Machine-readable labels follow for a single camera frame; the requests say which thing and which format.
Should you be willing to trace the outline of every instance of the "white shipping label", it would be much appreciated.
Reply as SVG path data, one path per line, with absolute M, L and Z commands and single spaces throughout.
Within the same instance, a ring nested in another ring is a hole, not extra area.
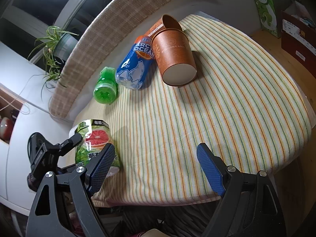
M 299 51 L 296 51 L 295 54 L 299 56 L 303 61 L 305 61 L 305 57 Z
M 303 37 L 301 37 L 300 29 L 297 26 L 283 19 L 283 30 L 289 35 L 293 36 L 297 41 L 302 43 L 307 49 L 309 49 L 316 56 L 316 48 L 312 46 L 309 42 L 307 42 Z

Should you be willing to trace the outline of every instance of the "spider plant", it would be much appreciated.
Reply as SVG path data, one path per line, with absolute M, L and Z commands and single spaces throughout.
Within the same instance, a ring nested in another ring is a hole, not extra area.
M 56 61 L 56 59 L 53 56 L 53 53 L 62 35 L 65 33 L 78 36 L 75 33 L 65 31 L 59 27 L 49 26 L 46 30 L 46 36 L 42 38 L 37 38 L 35 40 L 34 45 L 38 41 L 41 41 L 42 43 L 36 46 L 27 57 L 27 59 L 29 59 L 29 57 L 32 55 L 34 51 L 36 51 L 39 48 L 43 48 L 43 55 L 44 55 L 43 60 L 45 60 L 45 76 L 44 76 L 44 78 L 46 79 L 45 84 L 50 80 L 58 81 L 61 78 L 61 75 L 60 75 L 61 63 Z

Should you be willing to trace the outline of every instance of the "metal bolt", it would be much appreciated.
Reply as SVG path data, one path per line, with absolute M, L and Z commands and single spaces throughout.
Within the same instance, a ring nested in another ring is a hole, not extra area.
M 236 171 L 236 168 L 235 168 L 234 166 L 228 166 L 228 167 L 227 167 L 227 170 L 228 170 L 229 172 L 235 172 L 235 171 Z
M 46 176 L 46 177 L 51 177 L 53 174 L 54 174 L 54 173 L 53 173 L 52 171 L 48 171 L 48 172 L 45 174 L 45 176 Z
M 77 173 L 83 172 L 84 171 L 84 166 L 77 167 L 76 171 L 77 171 Z
M 266 171 L 260 170 L 259 175 L 264 177 L 264 176 L 267 176 L 267 173 L 266 173 Z

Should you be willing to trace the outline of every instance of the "paper cup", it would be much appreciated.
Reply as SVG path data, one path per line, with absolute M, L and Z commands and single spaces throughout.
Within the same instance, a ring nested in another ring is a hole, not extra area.
M 182 86 L 191 82 L 196 66 L 186 35 L 178 29 L 164 29 L 152 39 L 152 49 L 162 81 L 169 86 Z
M 179 22 L 172 16 L 164 14 L 146 33 L 145 36 L 153 36 L 155 33 L 166 28 L 176 28 L 182 31 Z

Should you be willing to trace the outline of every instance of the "beige plaid cloth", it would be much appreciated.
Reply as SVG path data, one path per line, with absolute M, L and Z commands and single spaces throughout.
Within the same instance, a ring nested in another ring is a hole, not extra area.
M 112 50 L 141 22 L 170 0 L 113 0 L 91 23 L 71 53 L 49 110 L 65 118 L 83 86 Z
M 315 114 L 268 52 L 222 22 L 190 15 L 180 24 L 198 69 L 193 82 L 167 86 L 153 63 L 143 88 L 119 86 L 112 104 L 92 99 L 75 120 L 106 121 L 123 165 L 93 196 L 96 206 L 212 201 L 218 197 L 196 158 L 199 143 L 242 172 L 271 173 L 310 138 Z

